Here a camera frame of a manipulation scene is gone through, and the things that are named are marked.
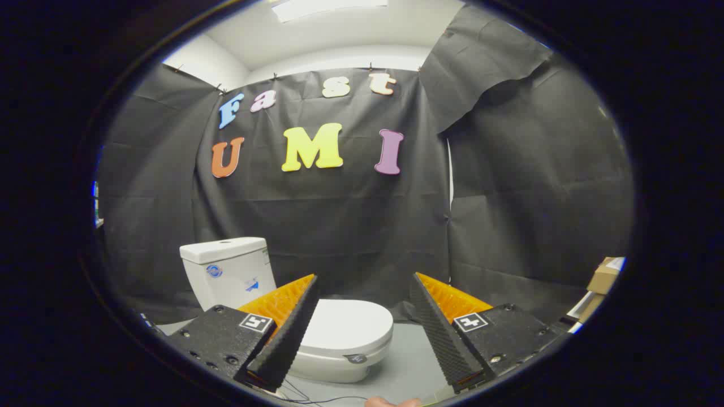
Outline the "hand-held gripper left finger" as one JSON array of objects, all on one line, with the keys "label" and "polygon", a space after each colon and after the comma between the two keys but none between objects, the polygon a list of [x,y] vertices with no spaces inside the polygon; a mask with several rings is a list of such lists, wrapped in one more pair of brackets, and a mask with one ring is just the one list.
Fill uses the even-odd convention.
[{"label": "hand-held gripper left finger", "polygon": [[214,305],[166,340],[212,374],[276,392],[318,304],[317,281],[304,276],[238,308]]}]

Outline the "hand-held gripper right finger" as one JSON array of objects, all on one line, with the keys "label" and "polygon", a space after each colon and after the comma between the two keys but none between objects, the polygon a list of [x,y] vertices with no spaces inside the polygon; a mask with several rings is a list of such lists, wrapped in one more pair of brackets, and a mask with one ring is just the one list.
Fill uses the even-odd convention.
[{"label": "hand-held gripper right finger", "polygon": [[455,394],[520,369],[568,339],[517,304],[492,306],[419,272],[410,298]]}]

